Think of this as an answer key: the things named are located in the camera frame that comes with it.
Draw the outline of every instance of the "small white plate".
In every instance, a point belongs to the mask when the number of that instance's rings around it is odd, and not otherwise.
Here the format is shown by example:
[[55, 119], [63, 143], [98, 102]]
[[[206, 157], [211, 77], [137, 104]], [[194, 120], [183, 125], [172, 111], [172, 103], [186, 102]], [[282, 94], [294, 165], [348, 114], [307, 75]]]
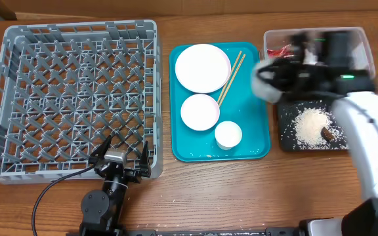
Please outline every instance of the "small white plate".
[[213, 127], [220, 117], [220, 107], [214, 98], [195, 94], [187, 98], [180, 109], [183, 123], [196, 131]]
[[238, 145], [242, 136], [241, 128], [232, 121], [223, 121], [215, 128], [215, 139], [223, 150], [229, 150]]
[[193, 45], [185, 49], [176, 60], [178, 81], [196, 93], [210, 93], [227, 83], [231, 64], [218, 47], [208, 44]]

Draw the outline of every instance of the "gray plastic crate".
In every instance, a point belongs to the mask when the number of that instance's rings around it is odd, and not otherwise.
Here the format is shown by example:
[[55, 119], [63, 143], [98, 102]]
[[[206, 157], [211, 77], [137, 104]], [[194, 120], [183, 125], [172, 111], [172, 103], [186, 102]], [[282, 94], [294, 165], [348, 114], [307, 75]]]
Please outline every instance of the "gray plastic crate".
[[157, 178], [161, 76], [151, 20], [9, 27], [0, 53], [0, 182], [50, 182], [84, 169], [109, 134], [131, 168], [147, 140]]

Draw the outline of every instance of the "blue tray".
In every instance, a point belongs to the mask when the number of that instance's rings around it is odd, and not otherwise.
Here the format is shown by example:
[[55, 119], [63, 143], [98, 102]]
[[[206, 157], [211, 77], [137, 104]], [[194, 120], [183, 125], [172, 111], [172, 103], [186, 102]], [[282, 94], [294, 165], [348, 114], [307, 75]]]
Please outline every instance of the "blue tray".
[[[194, 93], [185, 89], [177, 80], [175, 64], [184, 49], [191, 45], [181, 45], [170, 54], [170, 111], [171, 111], [171, 146], [173, 153], [181, 161], [227, 161], [240, 159], [258, 159], [270, 150], [268, 114], [266, 104], [251, 92], [250, 76], [253, 66], [259, 61], [259, 53], [254, 45], [246, 42], [213, 43], [223, 50], [231, 65], [236, 61], [239, 51], [246, 54], [237, 76], [221, 104], [220, 119], [233, 121], [243, 132], [241, 142], [230, 150], [220, 149], [215, 141], [214, 130], [194, 131], [188, 128], [180, 116], [183, 102]], [[215, 100], [221, 89], [209, 94]]]

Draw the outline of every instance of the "wooden table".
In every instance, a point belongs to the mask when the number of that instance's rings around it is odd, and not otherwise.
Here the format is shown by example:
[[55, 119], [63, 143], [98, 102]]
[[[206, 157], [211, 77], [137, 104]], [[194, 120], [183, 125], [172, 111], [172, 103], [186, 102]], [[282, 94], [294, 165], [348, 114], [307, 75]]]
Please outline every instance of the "wooden table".
[[[299, 220], [343, 216], [360, 204], [356, 169], [345, 151], [284, 153], [278, 147], [269, 106], [272, 149], [258, 161], [182, 163], [171, 151], [169, 53], [183, 44], [248, 41], [263, 48], [266, 30], [362, 26], [368, 36], [378, 74], [378, 12], [246, 14], [155, 17], [163, 41], [164, 171], [156, 180], [132, 184], [121, 223], [128, 229], [264, 229], [295, 226]], [[0, 22], [48, 24], [77, 20]], [[100, 189], [98, 180], [58, 184], [37, 211], [39, 235], [64, 235], [81, 223], [81, 199]], [[0, 184], [0, 235], [31, 235], [32, 207], [46, 184]]]

